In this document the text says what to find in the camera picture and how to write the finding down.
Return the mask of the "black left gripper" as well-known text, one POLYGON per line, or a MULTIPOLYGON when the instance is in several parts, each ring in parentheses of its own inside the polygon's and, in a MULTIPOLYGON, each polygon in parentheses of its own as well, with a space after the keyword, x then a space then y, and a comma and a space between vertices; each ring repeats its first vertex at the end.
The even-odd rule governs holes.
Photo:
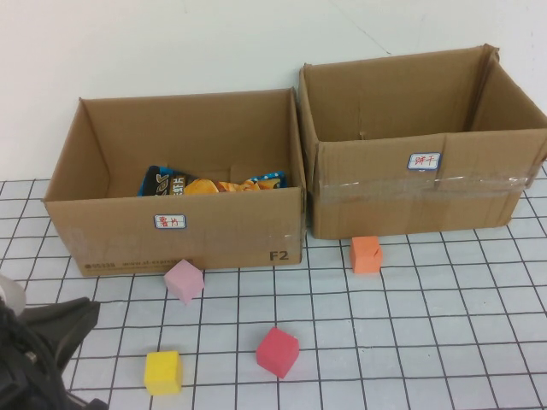
POLYGON ((27 307, 19 320, 44 343, 62 374, 78 346, 98 322, 100 303, 81 297, 42 307, 27 307))

